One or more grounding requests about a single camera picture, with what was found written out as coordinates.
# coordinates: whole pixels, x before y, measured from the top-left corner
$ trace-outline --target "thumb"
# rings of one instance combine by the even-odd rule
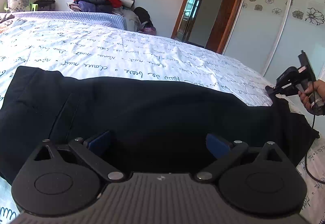
[[[317,91],[317,89],[319,88],[319,86],[321,85],[321,81],[317,80],[314,82],[314,90]],[[305,90],[305,94],[310,94],[311,92],[313,92],[313,84],[310,84],[308,86],[308,88]]]

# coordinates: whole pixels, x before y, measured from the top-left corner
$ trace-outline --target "doorway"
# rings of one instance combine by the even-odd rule
[[[222,53],[241,1],[220,0],[211,9],[206,9],[205,0],[183,0],[171,38]],[[206,13],[205,18],[200,20],[200,13],[208,10],[211,11],[211,15]],[[204,23],[211,19],[212,23],[208,27],[199,25],[199,21]]]
[[[187,0],[175,39],[187,43],[202,0]]]

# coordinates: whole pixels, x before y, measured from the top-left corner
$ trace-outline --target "white bed sheet with writing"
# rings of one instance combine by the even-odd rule
[[[18,66],[57,70],[76,79],[114,76],[187,82],[232,93],[249,106],[272,104],[264,89],[271,84],[234,58],[169,38],[83,22],[18,19],[0,35],[0,107]],[[323,150],[324,140],[315,141],[311,149],[315,154],[308,161],[308,169],[320,175],[325,174]],[[302,164],[300,167],[308,183],[302,214],[318,224],[325,210],[325,190],[305,175]],[[18,212],[3,179],[0,208],[0,224],[8,223]]]

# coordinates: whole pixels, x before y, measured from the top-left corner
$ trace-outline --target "plastic chair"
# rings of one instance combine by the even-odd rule
[[[30,6],[30,11],[31,12],[35,12],[38,10],[38,4],[33,4],[31,1],[29,2],[29,6]],[[6,13],[10,13],[9,8],[8,8],[8,2],[4,3],[4,10]]]

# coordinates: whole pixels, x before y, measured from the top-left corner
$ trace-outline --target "silver screw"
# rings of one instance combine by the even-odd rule
[[[124,174],[121,172],[111,172],[107,175],[107,177],[111,180],[120,180],[124,177]]]
[[[209,180],[212,178],[212,174],[209,172],[199,172],[196,177],[200,180]]]

